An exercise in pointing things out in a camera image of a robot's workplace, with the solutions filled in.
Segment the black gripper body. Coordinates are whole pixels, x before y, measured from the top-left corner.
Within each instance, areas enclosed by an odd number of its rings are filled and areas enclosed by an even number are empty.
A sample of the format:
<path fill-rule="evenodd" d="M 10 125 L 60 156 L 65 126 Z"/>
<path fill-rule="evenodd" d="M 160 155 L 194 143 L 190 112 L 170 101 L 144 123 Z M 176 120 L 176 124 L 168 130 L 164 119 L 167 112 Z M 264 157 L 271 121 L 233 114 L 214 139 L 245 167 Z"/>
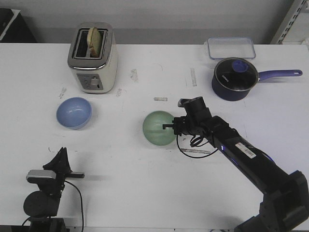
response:
<path fill-rule="evenodd" d="M 198 135 L 196 127 L 187 116 L 175 117 L 172 122 L 175 135 Z"/>
<path fill-rule="evenodd" d="M 58 170 L 58 169 L 53 169 L 53 172 L 56 174 L 56 180 L 66 180 L 67 178 L 82 179 L 85 177 L 84 172 L 73 172 L 73 171 Z"/>

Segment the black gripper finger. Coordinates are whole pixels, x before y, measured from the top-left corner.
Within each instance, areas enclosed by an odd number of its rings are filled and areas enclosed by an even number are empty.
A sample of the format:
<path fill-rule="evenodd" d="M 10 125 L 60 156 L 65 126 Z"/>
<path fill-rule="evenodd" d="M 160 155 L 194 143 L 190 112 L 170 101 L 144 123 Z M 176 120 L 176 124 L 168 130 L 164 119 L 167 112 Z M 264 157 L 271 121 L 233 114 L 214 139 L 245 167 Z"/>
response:
<path fill-rule="evenodd" d="M 67 154 L 67 148 L 64 147 L 63 149 L 64 149 L 63 150 L 64 170 L 65 172 L 71 172 L 70 163 L 69 163 L 68 154 Z"/>
<path fill-rule="evenodd" d="M 163 124 L 163 125 L 162 125 L 162 128 L 163 128 L 163 129 L 166 129 L 166 128 L 174 128 L 174 124 Z"/>
<path fill-rule="evenodd" d="M 63 161 L 63 154 L 64 148 L 62 147 L 56 156 L 47 164 L 43 165 L 44 170 L 62 170 L 64 169 L 64 161 Z"/>

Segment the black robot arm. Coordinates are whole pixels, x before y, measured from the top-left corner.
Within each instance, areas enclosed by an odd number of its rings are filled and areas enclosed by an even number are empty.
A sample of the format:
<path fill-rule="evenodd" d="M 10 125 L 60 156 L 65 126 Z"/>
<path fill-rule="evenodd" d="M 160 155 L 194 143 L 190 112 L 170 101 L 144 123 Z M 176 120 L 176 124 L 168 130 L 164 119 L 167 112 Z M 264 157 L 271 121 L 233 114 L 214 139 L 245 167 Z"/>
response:
<path fill-rule="evenodd" d="M 180 99 L 178 106 L 186 115 L 162 128 L 173 128 L 175 135 L 207 139 L 263 194 L 259 214 L 238 225 L 236 232 L 290 232 L 309 218 L 309 188 L 300 171 L 283 171 L 222 118 L 212 116 L 202 97 Z"/>
<path fill-rule="evenodd" d="M 84 178 L 84 172 L 74 172 L 70 168 L 67 149 L 62 147 L 56 156 L 41 170 L 30 170 L 26 180 L 39 188 L 29 194 L 23 209 L 30 222 L 29 232 L 69 232 L 63 218 L 57 217 L 60 199 L 65 183 L 73 186 L 79 193 L 81 203 L 82 228 L 84 230 L 83 198 L 80 190 L 67 178 Z"/>

